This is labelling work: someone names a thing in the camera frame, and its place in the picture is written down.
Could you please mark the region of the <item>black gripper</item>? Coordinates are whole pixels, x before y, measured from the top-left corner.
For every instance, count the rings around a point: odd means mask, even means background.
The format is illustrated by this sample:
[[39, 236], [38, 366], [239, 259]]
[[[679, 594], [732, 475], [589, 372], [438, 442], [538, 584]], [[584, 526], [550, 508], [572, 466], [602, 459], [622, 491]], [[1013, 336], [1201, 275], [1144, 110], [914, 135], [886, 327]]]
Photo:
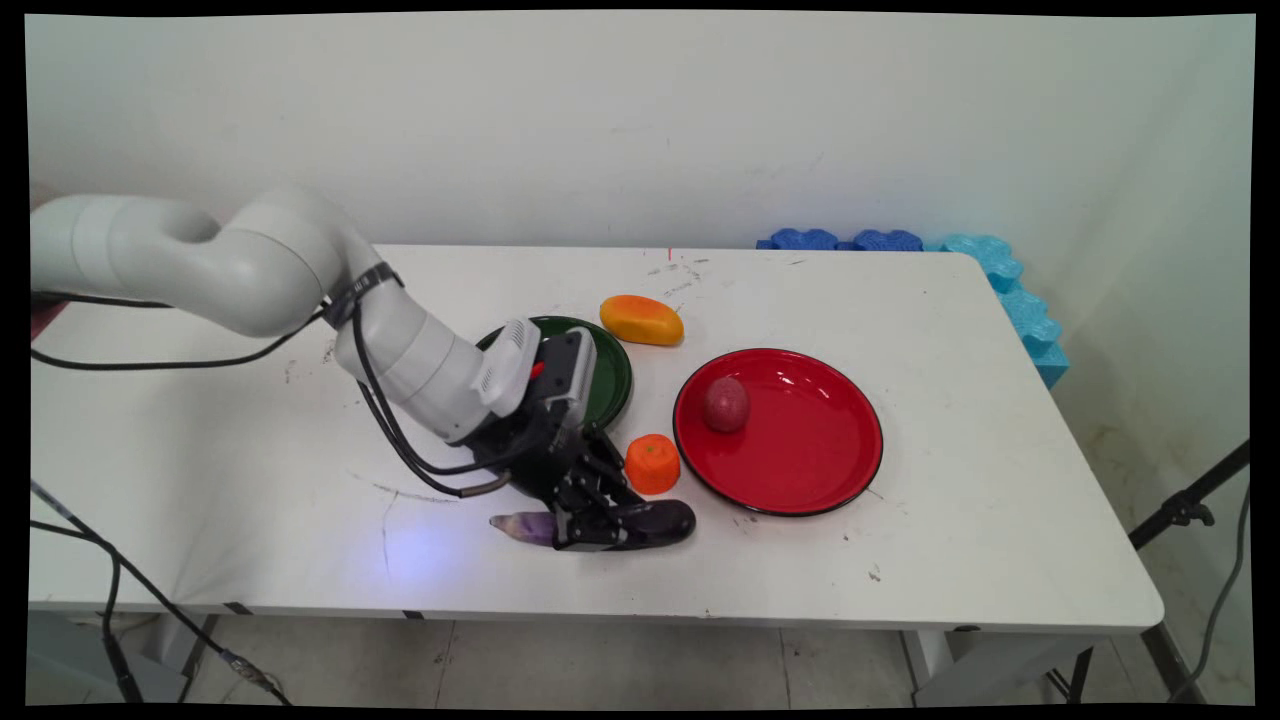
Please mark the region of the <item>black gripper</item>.
[[641, 550], [622, 516], [644, 498], [631, 488], [617, 447], [602, 439], [603, 425], [579, 420], [577, 410], [567, 398], [526, 401], [507, 418], [484, 421], [466, 448], [522, 493], [552, 503], [556, 551]]

